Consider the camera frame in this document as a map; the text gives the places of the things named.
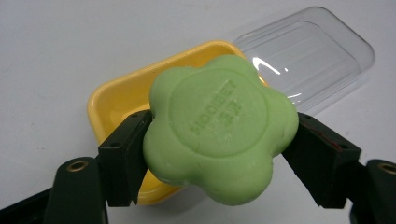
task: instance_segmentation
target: white table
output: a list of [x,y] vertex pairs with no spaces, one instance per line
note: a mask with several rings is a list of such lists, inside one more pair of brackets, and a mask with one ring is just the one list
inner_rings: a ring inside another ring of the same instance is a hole
[[[213,39],[238,36],[307,7],[326,7],[375,50],[369,81],[316,118],[363,149],[396,161],[396,2],[0,2],[0,208],[50,188],[56,169],[97,154],[86,112],[102,83]],[[229,207],[200,189],[152,206],[109,208],[110,223],[349,223],[317,207],[282,157],[256,201]]]

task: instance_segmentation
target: flower-shaped soap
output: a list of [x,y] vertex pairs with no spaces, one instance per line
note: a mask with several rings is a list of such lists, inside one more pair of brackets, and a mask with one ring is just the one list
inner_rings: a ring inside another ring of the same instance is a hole
[[250,202],[266,189],[272,158],[298,127],[291,101],[263,86],[254,67],[233,55],[164,71],[149,102],[154,121],[144,156],[150,171],[171,185],[200,186],[229,205]]

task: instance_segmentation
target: soap dish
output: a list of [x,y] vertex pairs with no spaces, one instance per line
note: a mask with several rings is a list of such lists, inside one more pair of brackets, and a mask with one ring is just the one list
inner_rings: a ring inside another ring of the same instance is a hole
[[268,85],[315,115],[367,79],[375,54],[323,7],[310,7],[234,41]]
[[[231,43],[210,41],[98,87],[87,105],[88,117],[98,143],[104,142],[126,117],[149,109],[151,83],[162,71],[176,66],[201,67],[224,54],[244,57]],[[148,171],[139,191],[138,203],[158,203],[178,190],[177,187],[160,182]]]

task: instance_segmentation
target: clear plastic lid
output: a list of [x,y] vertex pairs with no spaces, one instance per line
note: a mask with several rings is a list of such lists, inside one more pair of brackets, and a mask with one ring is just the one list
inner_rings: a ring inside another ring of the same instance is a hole
[[321,7],[266,25],[234,43],[271,87],[311,115],[358,88],[375,59],[367,42]]

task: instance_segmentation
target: yellow soap dish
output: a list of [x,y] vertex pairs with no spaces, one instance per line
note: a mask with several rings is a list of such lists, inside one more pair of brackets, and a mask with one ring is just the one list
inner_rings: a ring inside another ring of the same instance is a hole
[[[245,57],[237,46],[229,42],[210,41],[101,85],[93,92],[87,105],[88,117],[99,144],[128,115],[149,109],[151,83],[162,71],[176,66],[200,67],[224,54]],[[138,203],[158,203],[178,190],[162,183],[148,171],[139,191]]]

